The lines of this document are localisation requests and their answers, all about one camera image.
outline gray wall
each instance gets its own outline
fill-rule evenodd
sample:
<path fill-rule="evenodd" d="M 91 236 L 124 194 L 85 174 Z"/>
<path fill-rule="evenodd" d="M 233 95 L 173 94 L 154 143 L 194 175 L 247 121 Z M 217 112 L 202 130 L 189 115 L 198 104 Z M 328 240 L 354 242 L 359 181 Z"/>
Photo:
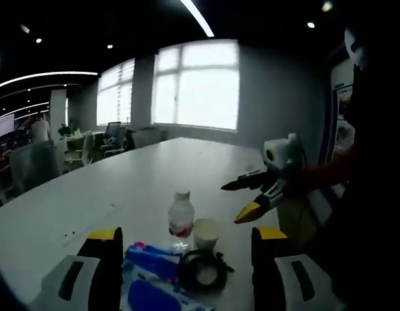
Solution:
<path fill-rule="evenodd" d="M 132 127 L 150 125 L 155 57 L 137 59 L 132 91 Z M 324 126 L 324 85 L 319 73 L 303 62 L 275 52 L 240 47 L 239 120 L 236 132 L 161 125 L 168 138 L 192 137 L 261 148 L 268 139 L 298 132 L 309 162 L 318 160 Z M 80 129 L 103 130 L 96 125 L 97 84 L 69 98 L 77 103 Z"/>
<path fill-rule="evenodd" d="M 316 163 L 324 128 L 324 86 L 315 71 L 272 51 L 240 48 L 237 132 L 164 126 L 169 137 L 193 137 L 261 148 L 298 132 Z"/>
<path fill-rule="evenodd" d="M 67 91 L 65 89 L 55 89 L 51 91 L 50 98 L 50 128 L 51 137 L 59 138 L 57 130 L 65 123 L 65 98 Z"/>
<path fill-rule="evenodd" d="M 103 130 L 97 126 L 96 116 L 97 81 L 69 94 L 69 120 L 82 132 Z"/>

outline bright window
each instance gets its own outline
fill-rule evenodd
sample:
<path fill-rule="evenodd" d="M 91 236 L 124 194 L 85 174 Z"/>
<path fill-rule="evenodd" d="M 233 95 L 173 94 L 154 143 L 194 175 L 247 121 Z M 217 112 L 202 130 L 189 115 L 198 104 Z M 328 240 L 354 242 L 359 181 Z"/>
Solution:
<path fill-rule="evenodd" d="M 65 98 L 65 107 L 64 107 L 64 123 L 66 126 L 69 126 L 69 98 Z"/>
<path fill-rule="evenodd" d="M 102 73 L 97 94 L 97 125 L 130 123 L 134 67 L 132 59 Z"/>
<path fill-rule="evenodd" d="M 155 61 L 152 123 L 237 129 L 237 42 L 213 40 L 160 50 Z"/>

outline paper cup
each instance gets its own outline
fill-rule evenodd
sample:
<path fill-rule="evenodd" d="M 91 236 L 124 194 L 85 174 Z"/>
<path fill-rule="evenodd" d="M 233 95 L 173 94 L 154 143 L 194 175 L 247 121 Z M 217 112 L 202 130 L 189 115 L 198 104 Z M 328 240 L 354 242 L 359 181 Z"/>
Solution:
<path fill-rule="evenodd" d="M 199 249 L 212 250 L 220 237 L 220 226 L 210 218 L 199 218 L 194 222 L 194 242 Z"/>

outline window frame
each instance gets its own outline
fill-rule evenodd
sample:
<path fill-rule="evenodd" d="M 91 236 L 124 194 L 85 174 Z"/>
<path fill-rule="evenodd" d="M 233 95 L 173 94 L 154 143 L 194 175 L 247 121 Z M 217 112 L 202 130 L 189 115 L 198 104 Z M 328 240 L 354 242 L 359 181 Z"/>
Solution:
<path fill-rule="evenodd" d="M 134 63 L 134 72 L 132 73 L 132 77 L 131 78 L 129 78 L 129 79 L 127 79 L 127 80 L 123 80 L 122 79 L 122 73 L 123 73 L 123 67 L 127 64 L 127 63 L 129 63 L 129 62 L 133 62 Z M 102 79 L 102 75 L 104 74 L 104 73 L 107 73 L 108 71 L 111 71 L 111 70 L 113 70 L 113 69 L 115 69 L 115 68 L 119 68 L 119 81 L 118 82 L 116 82 L 115 84 L 113 84 L 113 85 L 111 85 L 111 86 L 108 86 L 108 87 L 105 87 L 105 88 L 101 88 L 100 87 L 100 80 Z M 97 126 L 107 126 L 108 125 L 108 123 L 106 123 L 106 124 L 104 124 L 104 123 L 99 123 L 98 122 L 98 105 L 99 105 L 99 103 L 98 103 L 98 101 L 99 101 L 99 95 L 100 95 L 100 93 L 101 92 L 103 92 L 103 91 L 107 91 L 107 90 L 109 90 L 109 89 L 111 89 L 111 88 L 113 88 L 113 87 L 118 87 L 118 92 L 119 92 L 119 97 L 118 97 L 118 103 L 117 103 L 117 106 L 116 106 L 116 110 L 117 110 L 117 120 L 115 120 L 115 121 L 110 121 L 110 122 L 121 122 L 121 116 L 120 116 L 120 101 L 121 101 L 121 98 L 120 98 L 120 92 L 122 91 L 122 87 L 123 86 L 125 86 L 125 85 L 128 85 L 128 84 L 130 84 L 130 88 L 131 88 L 131 93 L 130 93 L 130 110 L 129 110 L 129 122 L 122 122 L 122 124 L 126 124 L 126 125 L 129 125 L 130 123 L 131 123 L 131 114 L 132 114 L 132 94 L 133 94 L 133 83 L 134 83 L 134 75 L 135 75 L 135 58 L 131 58 L 130 60 L 126 60 L 126 61 L 124 61 L 124 62 L 122 62 L 122 63 L 120 63 L 120 64 L 118 64 L 118 65 L 116 65 L 116 66 L 113 66 L 112 68 L 109 68 L 108 70 L 106 70 L 105 72 L 103 72 L 101 75 L 100 75 L 100 78 L 99 78 L 99 82 L 98 82 L 98 86 L 97 86 L 97 103 L 96 103 L 96 124 L 97 124 Z"/>
<path fill-rule="evenodd" d="M 237 132 L 237 128 L 239 126 L 239 102 L 237 103 L 237 120 L 236 120 L 236 127 L 235 129 L 233 128 L 218 128 L 214 126 L 199 126 L 199 125 L 192 125 L 192 124 L 183 124 L 183 123 L 178 123 L 178 95 L 180 93 L 180 83 L 181 83 L 181 77 L 182 73 L 187 72 L 187 71 L 202 71 L 202 70 L 210 70 L 210 69 L 221 69 L 221 70 L 227 70 L 227 71 L 235 71 L 236 73 L 239 74 L 239 58 L 240 58 L 240 53 L 239 53 L 239 45 L 236 41 L 233 40 L 218 40 L 218 43 L 234 43 L 235 48 L 236 48 L 236 54 L 237 54 L 237 59 L 235 64 L 232 65 L 199 65 L 199 66 L 184 66 L 182 64 L 183 62 L 183 50 L 187 47 L 190 47 L 192 45 L 200 45 L 202 43 L 207 44 L 211 43 L 212 41 L 217 41 L 217 40 L 206 40 L 206 41 L 194 41 L 190 43 L 184 43 L 184 44 L 179 44 L 179 45 L 173 45 L 171 47 L 164 48 L 163 50 L 167 49 L 177 49 L 178 53 L 178 61 L 177 61 L 177 66 L 173 69 L 165 69 L 165 70 L 159 70 L 159 55 L 155 55 L 155 64 L 154 64 L 154 76 L 153 76 L 153 81 L 152 81 L 152 100 L 151 100 L 151 124 L 157 124 L 157 125 L 164 125 L 164 126 L 183 126 L 183 127 L 190 127 L 190 128 L 202 128 L 202 129 L 209 129 L 209 130 L 220 130 L 220 131 L 226 131 L 226 132 Z M 167 76 L 167 75 L 175 75 L 176 76 L 176 87 L 175 87 L 175 99 L 174 99 L 174 115 L 173 115 L 173 122 L 170 123 L 163 123 L 163 122 L 155 122 L 154 117 L 155 117 L 155 109 L 156 109 L 156 99 L 157 99 L 157 83 L 158 83 L 158 78 L 160 76 Z"/>

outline conference table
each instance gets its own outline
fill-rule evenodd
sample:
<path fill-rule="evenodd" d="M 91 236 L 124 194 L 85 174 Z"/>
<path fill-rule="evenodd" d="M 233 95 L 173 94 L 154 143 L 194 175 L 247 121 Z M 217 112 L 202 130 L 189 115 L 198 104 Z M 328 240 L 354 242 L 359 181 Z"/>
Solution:
<path fill-rule="evenodd" d="M 235 270 L 223 292 L 198 300 L 216 310 L 253 310 L 252 227 L 278 227 L 277 212 L 236 225 L 235 217 L 259 190 L 220 188 L 260 168 L 259 150 L 177 138 L 60 176 L 0 208 L 0 272 L 16 297 L 30 303 L 41 278 L 66 255 L 77 254 L 94 230 L 122 227 L 124 250 L 137 241 L 168 248 L 168 208 L 174 191 L 188 189 L 196 218 L 221 225 L 215 249 Z"/>

